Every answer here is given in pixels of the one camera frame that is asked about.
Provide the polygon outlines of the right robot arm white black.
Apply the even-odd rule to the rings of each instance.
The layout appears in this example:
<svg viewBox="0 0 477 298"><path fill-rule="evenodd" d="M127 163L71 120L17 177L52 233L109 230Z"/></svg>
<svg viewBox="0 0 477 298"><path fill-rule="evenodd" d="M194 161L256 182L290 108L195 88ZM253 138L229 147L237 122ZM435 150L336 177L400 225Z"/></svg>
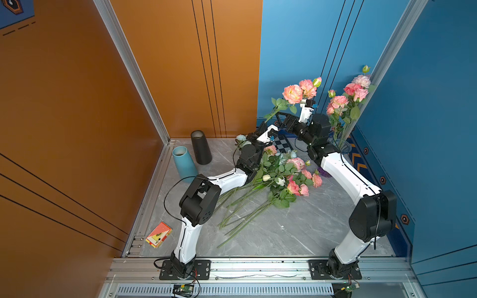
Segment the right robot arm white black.
<svg viewBox="0 0 477 298"><path fill-rule="evenodd" d="M344 158L334 141L328 141L329 118L314 114L310 124L280 112L276 123L280 129L307 144L309 158L328 172L346 191L355 208L349 217L350 230L343 241L329 253L327 274L335 279L348 277L358 269L358 259L370 246L395 227L396 195L382 191L364 178Z"/></svg>

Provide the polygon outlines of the pale pink carnation stem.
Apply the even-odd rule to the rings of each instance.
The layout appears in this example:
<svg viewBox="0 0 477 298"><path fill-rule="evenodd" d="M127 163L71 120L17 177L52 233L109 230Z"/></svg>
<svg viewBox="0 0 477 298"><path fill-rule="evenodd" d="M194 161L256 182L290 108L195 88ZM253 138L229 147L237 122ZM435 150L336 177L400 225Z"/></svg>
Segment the pale pink carnation stem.
<svg viewBox="0 0 477 298"><path fill-rule="evenodd" d="M371 86L371 68L365 65L362 68L362 74L356 76L352 83L360 85L364 89L368 89Z"/></svg>

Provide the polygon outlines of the bunch of pink flowers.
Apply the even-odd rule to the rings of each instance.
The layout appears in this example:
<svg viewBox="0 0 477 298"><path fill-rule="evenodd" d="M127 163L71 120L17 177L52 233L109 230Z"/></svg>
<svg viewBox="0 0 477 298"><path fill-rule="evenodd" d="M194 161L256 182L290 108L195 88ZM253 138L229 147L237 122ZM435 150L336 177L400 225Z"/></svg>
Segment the bunch of pink flowers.
<svg viewBox="0 0 477 298"><path fill-rule="evenodd" d="M253 167L257 173L252 181L246 182L243 186L233 187L219 197L219 205L226 205L226 214L218 227L220 229L230 225L233 227L226 233L227 239L217 247L227 245L269 208L287 209L297 198L308 197L310 187L321 187L323 180L320 172L308 171L307 167L310 165L311 161L299 158L294 150L281 153L274 145L265 147L258 165ZM231 221L233 217L240 215L245 206L254 202L264 192L267 197L258 203L256 210L236 221Z"/></svg>

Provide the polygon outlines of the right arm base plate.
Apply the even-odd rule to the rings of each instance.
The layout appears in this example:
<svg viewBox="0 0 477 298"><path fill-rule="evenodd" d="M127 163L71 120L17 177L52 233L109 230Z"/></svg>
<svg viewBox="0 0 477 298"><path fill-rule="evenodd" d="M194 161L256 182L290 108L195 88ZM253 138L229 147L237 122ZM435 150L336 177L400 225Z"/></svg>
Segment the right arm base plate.
<svg viewBox="0 0 477 298"><path fill-rule="evenodd" d="M309 260L308 261L311 278L318 279L348 279L361 280L362 275L358 266L358 261L350 264L341 264L335 259Z"/></svg>

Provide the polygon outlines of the pink double bloom stem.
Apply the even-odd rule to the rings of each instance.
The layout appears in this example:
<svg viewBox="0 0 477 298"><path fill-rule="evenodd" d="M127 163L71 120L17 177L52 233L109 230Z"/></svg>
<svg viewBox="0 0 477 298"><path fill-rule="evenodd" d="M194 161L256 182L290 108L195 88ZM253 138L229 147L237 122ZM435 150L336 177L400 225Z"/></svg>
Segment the pink double bloom stem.
<svg viewBox="0 0 477 298"><path fill-rule="evenodd" d="M330 102L326 109L326 114L329 117L331 130L333 131L333 139L336 141L341 138L342 133L351 123L350 116L347 114L349 111L349 98L341 95L336 95L335 90L329 90L328 96Z"/></svg>

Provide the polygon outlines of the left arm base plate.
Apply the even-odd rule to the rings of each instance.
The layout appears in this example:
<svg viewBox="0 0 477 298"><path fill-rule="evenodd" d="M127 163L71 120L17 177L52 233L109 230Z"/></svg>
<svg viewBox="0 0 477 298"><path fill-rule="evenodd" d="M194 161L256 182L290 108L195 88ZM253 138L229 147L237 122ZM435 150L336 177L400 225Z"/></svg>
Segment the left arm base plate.
<svg viewBox="0 0 477 298"><path fill-rule="evenodd" d="M165 260L160 265L159 279L162 281L208 280L211 272L210 260L194 260L186 265Z"/></svg>

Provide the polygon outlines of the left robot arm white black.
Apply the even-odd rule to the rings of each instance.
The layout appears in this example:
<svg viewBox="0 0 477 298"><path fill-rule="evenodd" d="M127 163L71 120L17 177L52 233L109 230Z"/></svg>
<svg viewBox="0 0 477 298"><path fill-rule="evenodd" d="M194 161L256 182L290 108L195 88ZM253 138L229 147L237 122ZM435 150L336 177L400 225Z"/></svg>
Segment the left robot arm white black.
<svg viewBox="0 0 477 298"><path fill-rule="evenodd" d="M211 218L219 196L242 186L250 186L258 178L264 148L278 135L275 125L263 122L244 141L238 141L240 150L235 167L224 174L206 177L197 175L180 200L182 222L180 238L171 253L172 265L181 273L191 273L196 258L196 246L202 226Z"/></svg>

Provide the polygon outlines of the peach double bloom stem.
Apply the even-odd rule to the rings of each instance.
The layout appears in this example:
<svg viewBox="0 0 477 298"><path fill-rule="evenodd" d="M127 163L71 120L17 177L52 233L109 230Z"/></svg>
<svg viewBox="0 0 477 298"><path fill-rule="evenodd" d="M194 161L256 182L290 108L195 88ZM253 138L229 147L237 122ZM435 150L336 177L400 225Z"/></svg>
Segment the peach double bloom stem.
<svg viewBox="0 0 477 298"><path fill-rule="evenodd" d="M269 121L279 112L286 111L287 109L289 109L292 114L296 115L298 106L300 107L300 102L303 99L315 99L318 87L320 87L321 84L322 78L319 77L313 81L305 79L298 84L287 86L284 89L281 98L272 98L273 109L270 113L265 115L265 121Z"/></svg>

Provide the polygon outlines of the pink rose stem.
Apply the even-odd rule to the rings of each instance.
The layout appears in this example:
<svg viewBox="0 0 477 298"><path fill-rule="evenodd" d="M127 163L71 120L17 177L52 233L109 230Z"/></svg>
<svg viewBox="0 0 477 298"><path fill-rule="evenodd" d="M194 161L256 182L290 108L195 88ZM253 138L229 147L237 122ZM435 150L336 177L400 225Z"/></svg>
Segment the pink rose stem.
<svg viewBox="0 0 477 298"><path fill-rule="evenodd" d="M359 95L361 93L362 87L359 84L356 83L349 83L346 85L344 88L345 91L345 96L348 98L348 104L346 106L347 110L343 112L342 118L344 121L344 130L342 133L342 139L346 139L345 133L348 129L348 127L351 124L351 121L354 119L352 117L352 109L354 107L357 107L358 104L360 103L360 98Z"/></svg>
<svg viewBox="0 0 477 298"><path fill-rule="evenodd" d="M359 95L360 103L358 104L357 107L354 107L354 108L352 109L352 117L353 117L354 119L351 121L351 124L350 124L350 126L348 127L348 129L347 129L347 131L346 131L346 133L345 133L346 139L347 139L348 136L350 135L350 132L351 132L351 130L352 130L352 124L353 124L353 123L356 123L356 121L358 120L358 118L359 118L360 115L361 115L361 109L360 109L360 107L362 106L362 103L365 101L367 95L368 95L368 90L362 88L361 93L360 93L360 95Z"/></svg>

